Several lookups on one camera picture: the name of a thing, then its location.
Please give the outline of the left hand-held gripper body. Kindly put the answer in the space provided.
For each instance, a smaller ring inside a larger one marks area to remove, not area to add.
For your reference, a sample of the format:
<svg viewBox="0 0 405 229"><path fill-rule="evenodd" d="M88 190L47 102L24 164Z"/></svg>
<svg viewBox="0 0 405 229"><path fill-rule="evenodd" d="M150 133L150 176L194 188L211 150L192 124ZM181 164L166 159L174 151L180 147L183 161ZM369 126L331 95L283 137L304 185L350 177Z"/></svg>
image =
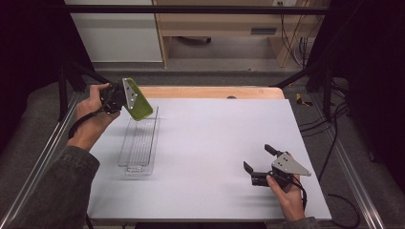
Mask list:
<svg viewBox="0 0 405 229"><path fill-rule="evenodd" d="M122 78L101 90L100 100L103 110L108 114L119 112L122 108L130 112L135 109L138 95L135 81L132 78Z"/></svg>

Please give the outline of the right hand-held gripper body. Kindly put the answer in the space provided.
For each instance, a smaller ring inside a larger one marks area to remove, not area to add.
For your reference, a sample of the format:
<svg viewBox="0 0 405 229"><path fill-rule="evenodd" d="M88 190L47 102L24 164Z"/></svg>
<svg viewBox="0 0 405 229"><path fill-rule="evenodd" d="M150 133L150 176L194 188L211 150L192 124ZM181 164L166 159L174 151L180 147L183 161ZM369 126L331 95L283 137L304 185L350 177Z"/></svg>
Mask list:
<svg viewBox="0 0 405 229"><path fill-rule="evenodd" d="M271 170L268 172L254 172L253 169L250 169L253 186L267 187L266 177L271 176L281 188L285 188L293 183L295 175L310 177L311 172L288 153L279 153L271 163Z"/></svg>

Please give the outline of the green phone case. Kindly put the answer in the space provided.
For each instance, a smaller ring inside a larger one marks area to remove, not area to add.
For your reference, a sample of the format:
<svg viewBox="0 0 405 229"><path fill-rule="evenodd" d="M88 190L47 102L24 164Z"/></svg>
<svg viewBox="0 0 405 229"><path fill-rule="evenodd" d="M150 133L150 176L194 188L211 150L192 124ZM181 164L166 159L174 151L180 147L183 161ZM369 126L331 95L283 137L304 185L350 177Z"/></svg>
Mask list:
<svg viewBox="0 0 405 229"><path fill-rule="evenodd" d="M143 120L153 113L153 108L142 93L135 80L132 78L122 79L123 90L126 97L125 108L129 115L136 121Z"/></svg>

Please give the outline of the clear plastic tray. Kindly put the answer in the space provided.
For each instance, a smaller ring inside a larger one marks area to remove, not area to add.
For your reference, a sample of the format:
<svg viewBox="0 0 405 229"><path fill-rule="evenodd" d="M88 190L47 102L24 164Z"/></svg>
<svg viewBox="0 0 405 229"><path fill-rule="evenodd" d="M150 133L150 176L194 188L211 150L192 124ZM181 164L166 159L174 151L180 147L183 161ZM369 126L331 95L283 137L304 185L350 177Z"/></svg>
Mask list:
<svg viewBox="0 0 405 229"><path fill-rule="evenodd" d="M158 106L143 120L129 119L117 161L117 166L123 169L124 175L146 177L153 174L159 128Z"/></svg>

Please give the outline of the person's right hand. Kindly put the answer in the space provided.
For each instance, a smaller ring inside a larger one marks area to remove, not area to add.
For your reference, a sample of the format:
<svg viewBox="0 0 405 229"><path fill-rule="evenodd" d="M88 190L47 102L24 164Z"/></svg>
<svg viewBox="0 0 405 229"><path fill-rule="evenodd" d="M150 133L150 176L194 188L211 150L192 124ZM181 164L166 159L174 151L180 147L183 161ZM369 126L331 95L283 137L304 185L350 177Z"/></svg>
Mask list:
<svg viewBox="0 0 405 229"><path fill-rule="evenodd" d="M271 176L267 176L266 181L273 194L278 198L286 221L297 221L306 217L301 190L298 187L289 185L283 190Z"/></svg>

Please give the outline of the person's left hand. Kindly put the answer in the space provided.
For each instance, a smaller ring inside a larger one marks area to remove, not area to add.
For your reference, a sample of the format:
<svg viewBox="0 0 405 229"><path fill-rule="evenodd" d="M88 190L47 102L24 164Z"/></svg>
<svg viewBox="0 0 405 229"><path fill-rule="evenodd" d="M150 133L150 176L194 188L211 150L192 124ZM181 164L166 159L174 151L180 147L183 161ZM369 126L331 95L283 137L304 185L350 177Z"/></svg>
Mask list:
<svg viewBox="0 0 405 229"><path fill-rule="evenodd" d="M108 84L91 85L90 95L76 105L75 118L79 120L85 115L97 111L101 107L100 91ZM120 112L107 114L97 113L83 121L75 130L74 135L67 141L68 146L75 146L90 151L107 127L120 115Z"/></svg>

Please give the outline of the white table board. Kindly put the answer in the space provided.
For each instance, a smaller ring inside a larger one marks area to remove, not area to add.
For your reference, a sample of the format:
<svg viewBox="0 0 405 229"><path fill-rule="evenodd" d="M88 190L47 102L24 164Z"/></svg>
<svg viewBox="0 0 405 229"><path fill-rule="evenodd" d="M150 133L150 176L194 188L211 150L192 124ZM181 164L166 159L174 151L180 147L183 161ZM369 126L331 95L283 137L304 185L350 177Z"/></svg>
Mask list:
<svg viewBox="0 0 405 229"><path fill-rule="evenodd" d="M243 165L271 168L265 151L289 152L312 167L285 99L156 99L159 133L154 171L128 177L118 157L130 117L122 113L93 147L100 167L91 219L133 221L266 221L282 213L267 187L252 185Z"/></svg>

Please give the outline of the black metal stand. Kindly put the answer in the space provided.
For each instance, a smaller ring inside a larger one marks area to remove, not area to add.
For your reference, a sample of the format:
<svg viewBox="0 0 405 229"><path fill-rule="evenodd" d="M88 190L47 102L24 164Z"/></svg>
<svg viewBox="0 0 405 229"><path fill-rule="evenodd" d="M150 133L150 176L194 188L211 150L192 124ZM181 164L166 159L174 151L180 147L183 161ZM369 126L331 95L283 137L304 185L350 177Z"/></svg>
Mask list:
<svg viewBox="0 0 405 229"><path fill-rule="evenodd" d="M325 61L315 61L311 65L306 66L302 71L279 83L276 83L274 85L274 88L284 89L286 86L303 78L304 76L309 77L309 81L306 86L306 89L309 93L317 92L319 90L319 87L323 88L322 113L327 121L331 121L330 99L332 77L330 68Z"/></svg>
<svg viewBox="0 0 405 229"><path fill-rule="evenodd" d="M67 84L70 84L75 92L83 92L86 89L83 75L89 76L101 84L110 83L110 80L97 74L94 70L73 60L65 61L58 71L59 121L62 121L68 112Z"/></svg>

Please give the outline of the yellow black tape marker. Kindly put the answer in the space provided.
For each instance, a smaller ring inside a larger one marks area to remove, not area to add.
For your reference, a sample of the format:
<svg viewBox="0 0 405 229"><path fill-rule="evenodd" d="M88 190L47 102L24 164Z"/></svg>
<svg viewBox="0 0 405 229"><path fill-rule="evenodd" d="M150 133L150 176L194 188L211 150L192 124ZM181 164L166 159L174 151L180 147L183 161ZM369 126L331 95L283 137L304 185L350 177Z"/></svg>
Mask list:
<svg viewBox="0 0 405 229"><path fill-rule="evenodd" d="M304 101L301 94L296 94L296 103L307 107L313 106L312 102Z"/></svg>

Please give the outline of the white cabinet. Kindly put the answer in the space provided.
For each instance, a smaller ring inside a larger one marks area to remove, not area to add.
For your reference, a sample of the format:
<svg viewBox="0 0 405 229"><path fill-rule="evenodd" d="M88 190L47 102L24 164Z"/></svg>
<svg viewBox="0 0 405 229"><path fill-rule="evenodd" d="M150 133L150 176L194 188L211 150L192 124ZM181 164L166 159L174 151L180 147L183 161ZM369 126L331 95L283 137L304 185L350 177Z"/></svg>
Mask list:
<svg viewBox="0 0 405 229"><path fill-rule="evenodd" d="M161 62L153 13L72 13L92 62Z"/></svg>

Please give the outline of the dark curtain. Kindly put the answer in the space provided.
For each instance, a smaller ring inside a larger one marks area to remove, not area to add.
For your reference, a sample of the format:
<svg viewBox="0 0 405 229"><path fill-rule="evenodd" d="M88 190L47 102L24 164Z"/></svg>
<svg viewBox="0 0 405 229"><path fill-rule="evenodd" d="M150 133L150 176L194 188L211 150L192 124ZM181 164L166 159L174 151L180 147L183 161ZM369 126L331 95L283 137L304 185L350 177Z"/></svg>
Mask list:
<svg viewBox="0 0 405 229"><path fill-rule="evenodd" d="M405 193L405 0L330 0L309 63L349 82L357 122Z"/></svg>
<svg viewBox="0 0 405 229"><path fill-rule="evenodd" d="M0 0L0 154L27 108L33 91L54 83L72 59L93 64L71 15L47 6L65 0Z"/></svg>

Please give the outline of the wooden desk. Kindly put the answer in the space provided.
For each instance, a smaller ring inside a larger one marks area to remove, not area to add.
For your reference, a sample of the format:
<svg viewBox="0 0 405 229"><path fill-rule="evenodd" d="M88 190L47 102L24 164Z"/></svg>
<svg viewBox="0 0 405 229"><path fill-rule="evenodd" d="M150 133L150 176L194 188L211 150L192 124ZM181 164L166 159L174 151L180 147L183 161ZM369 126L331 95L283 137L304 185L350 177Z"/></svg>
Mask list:
<svg viewBox="0 0 405 229"><path fill-rule="evenodd" d="M155 6L327 7L331 0L152 0ZM266 37L278 65L284 68L301 37L317 36L321 15L175 14L156 15L163 59L171 37ZM277 28L274 35L251 35L251 28Z"/></svg>

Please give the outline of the aluminium rail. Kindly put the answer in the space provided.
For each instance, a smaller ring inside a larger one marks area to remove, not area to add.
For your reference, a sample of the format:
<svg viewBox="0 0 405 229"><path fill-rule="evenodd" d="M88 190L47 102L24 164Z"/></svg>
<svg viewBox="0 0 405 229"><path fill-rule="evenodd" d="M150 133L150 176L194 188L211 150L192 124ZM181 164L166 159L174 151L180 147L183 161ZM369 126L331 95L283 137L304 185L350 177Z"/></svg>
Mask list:
<svg viewBox="0 0 405 229"><path fill-rule="evenodd" d="M68 109L65 116L57 122L52 134L50 135L46 145L44 146L38 160L35 162L30 174L28 175L24 185L16 196L12 206L8 212L0 220L0 229L7 229L15 216L20 211L21 207L26 202L26 198L35 188L38 180L46 170L48 163L54 154L57 153L57 148L63 143L63 138L67 135L67 131L75 114L75 106L84 97L85 93L73 92L68 103Z"/></svg>
<svg viewBox="0 0 405 229"><path fill-rule="evenodd" d="M369 192L366 190L360 175L357 173L346 149L338 137L337 119L339 115L342 115L344 111L348 109L347 104L342 102L332 108L324 108L323 99L320 95L312 94L310 97L316 111L330 123L330 126L326 130L331 142L330 151L335 152L339 165L345 175L345 179L351 188L352 194L369 229L386 229Z"/></svg>

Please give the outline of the black horizontal frame bar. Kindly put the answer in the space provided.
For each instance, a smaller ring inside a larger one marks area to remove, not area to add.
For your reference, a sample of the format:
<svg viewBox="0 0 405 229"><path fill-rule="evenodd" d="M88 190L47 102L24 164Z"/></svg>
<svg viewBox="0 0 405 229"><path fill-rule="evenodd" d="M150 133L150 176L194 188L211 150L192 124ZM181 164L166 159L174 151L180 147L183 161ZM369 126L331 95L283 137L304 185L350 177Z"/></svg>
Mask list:
<svg viewBox="0 0 405 229"><path fill-rule="evenodd" d="M197 14L286 14L327 15L337 13L330 7L242 7L242 6L142 6L142 5L45 5L69 13L197 13Z"/></svg>

